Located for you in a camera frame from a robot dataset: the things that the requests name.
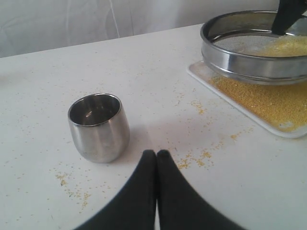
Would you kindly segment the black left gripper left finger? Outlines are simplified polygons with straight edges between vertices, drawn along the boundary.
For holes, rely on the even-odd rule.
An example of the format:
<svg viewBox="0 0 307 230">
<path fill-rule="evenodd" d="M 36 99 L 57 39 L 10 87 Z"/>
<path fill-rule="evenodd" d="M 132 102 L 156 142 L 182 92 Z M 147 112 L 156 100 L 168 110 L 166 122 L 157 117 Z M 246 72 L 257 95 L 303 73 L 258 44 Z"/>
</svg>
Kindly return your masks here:
<svg viewBox="0 0 307 230">
<path fill-rule="evenodd" d="M 156 212 L 156 154 L 145 150 L 117 195 L 78 230 L 153 230 Z"/>
</svg>

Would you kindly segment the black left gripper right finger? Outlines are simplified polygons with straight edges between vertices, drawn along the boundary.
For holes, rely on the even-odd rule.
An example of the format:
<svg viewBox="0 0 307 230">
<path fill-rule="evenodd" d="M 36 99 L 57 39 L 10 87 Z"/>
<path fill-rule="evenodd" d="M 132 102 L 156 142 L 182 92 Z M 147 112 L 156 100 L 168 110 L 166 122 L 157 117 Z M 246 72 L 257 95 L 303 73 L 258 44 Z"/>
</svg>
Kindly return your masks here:
<svg viewBox="0 0 307 230">
<path fill-rule="evenodd" d="M 167 150 L 157 153 L 157 203 L 162 230 L 242 230 L 187 182 Z"/>
</svg>

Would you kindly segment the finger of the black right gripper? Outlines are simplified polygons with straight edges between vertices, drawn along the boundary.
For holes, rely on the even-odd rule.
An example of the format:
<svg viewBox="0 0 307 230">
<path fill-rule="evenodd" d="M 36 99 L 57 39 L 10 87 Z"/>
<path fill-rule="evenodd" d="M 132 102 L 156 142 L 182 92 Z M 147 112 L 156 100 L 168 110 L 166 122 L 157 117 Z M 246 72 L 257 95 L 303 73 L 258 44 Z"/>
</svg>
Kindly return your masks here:
<svg viewBox="0 0 307 230">
<path fill-rule="evenodd" d="M 279 0 L 279 7 L 272 24 L 272 32 L 284 35 L 305 12 L 304 0 Z"/>
</svg>

